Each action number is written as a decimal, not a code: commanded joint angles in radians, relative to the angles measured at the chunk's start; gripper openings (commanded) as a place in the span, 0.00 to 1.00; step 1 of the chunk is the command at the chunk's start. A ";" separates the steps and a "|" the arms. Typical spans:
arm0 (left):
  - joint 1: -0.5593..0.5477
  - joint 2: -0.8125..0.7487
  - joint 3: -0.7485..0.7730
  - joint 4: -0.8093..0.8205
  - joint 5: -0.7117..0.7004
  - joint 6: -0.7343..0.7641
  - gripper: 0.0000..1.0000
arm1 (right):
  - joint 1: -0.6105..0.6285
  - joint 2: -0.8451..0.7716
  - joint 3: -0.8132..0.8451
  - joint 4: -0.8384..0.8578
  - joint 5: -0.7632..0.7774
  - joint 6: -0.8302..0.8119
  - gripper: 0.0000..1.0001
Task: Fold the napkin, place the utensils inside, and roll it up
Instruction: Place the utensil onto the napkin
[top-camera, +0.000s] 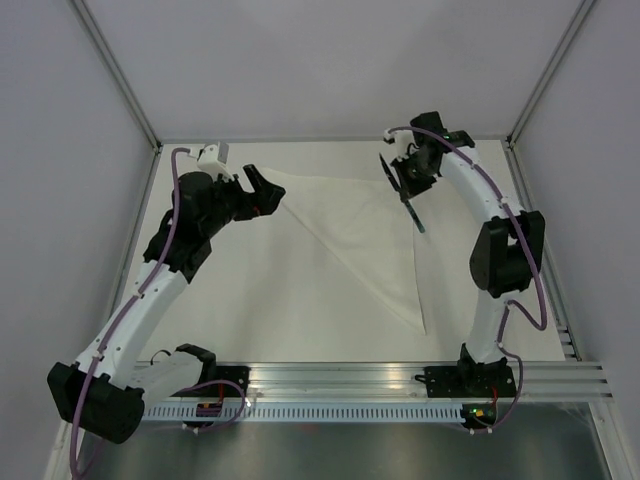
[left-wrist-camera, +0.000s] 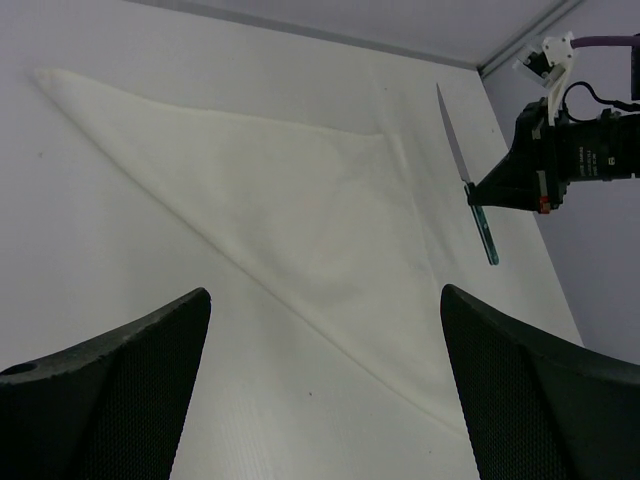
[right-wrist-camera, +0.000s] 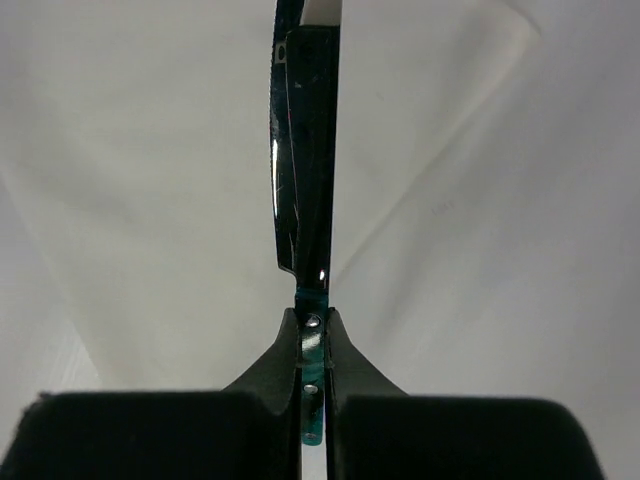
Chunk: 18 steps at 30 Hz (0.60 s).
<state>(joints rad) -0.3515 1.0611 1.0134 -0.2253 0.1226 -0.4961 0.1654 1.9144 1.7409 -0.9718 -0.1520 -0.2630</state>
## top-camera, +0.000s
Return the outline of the teal handled knife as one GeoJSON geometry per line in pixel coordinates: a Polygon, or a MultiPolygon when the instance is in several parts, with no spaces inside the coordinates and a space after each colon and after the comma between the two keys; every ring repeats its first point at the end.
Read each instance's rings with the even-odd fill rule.
{"type": "Polygon", "coordinates": [[[417,231],[420,234],[424,234],[425,233],[425,227],[424,227],[422,221],[420,220],[418,214],[416,213],[415,209],[411,205],[410,199],[404,193],[400,193],[399,197],[400,197],[401,203],[404,205],[405,209],[409,213],[409,215],[410,215],[410,217],[411,217],[411,219],[412,219],[417,231]]]}

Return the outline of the white cloth napkin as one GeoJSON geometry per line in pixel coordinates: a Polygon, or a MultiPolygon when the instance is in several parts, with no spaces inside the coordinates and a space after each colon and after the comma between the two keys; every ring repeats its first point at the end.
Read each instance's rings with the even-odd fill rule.
{"type": "Polygon", "coordinates": [[[381,181],[300,176],[266,168],[284,207],[397,320],[428,333],[409,215],[381,181]]]}

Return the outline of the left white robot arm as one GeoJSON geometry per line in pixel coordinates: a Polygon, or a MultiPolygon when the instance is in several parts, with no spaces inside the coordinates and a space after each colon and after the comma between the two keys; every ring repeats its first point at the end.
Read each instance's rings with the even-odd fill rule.
{"type": "Polygon", "coordinates": [[[172,303],[212,252],[212,238],[232,221],[273,214],[286,190],[253,165],[237,178],[203,171],[174,180],[172,207],[143,254],[134,290],[95,340],[70,364],[56,363],[47,383],[61,418],[114,444],[128,440],[143,414],[179,392],[206,396],[218,384],[213,352],[185,343],[143,369],[138,357],[172,303]]]}

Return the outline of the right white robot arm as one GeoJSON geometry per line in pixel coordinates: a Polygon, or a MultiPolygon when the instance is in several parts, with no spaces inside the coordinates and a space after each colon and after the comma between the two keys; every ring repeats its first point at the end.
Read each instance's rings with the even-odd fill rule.
{"type": "Polygon", "coordinates": [[[471,136],[464,130],[448,130],[436,111],[385,130],[383,140],[394,147],[396,156],[383,162],[382,169],[420,233],[426,229],[411,202],[439,179],[454,187],[479,226],[469,259],[478,301],[456,371],[459,388],[478,395],[493,381],[489,367],[506,361],[503,337],[508,309],[518,305],[520,294],[529,287],[536,290],[540,310],[533,326],[543,331],[548,325],[540,277],[544,216],[510,199],[482,165],[471,136]]]}

